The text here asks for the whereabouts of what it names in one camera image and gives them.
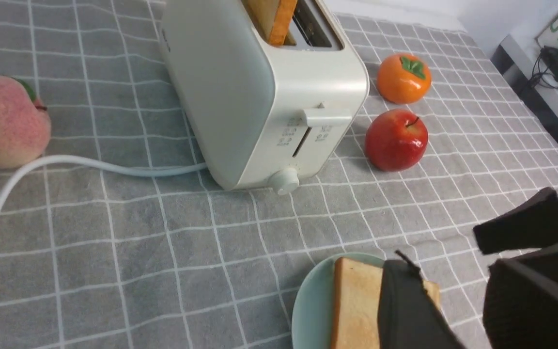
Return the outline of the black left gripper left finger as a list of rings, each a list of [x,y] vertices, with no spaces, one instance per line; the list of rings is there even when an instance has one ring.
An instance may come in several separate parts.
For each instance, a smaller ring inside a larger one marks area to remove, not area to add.
[[[378,305],[381,349],[463,349],[428,295],[421,269],[403,252],[383,264]]]

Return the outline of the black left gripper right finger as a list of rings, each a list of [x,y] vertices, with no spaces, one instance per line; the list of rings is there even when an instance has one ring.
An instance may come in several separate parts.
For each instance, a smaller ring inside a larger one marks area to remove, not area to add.
[[[494,349],[558,349],[558,193],[544,188],[473,230],[489,267],[482,322]]]

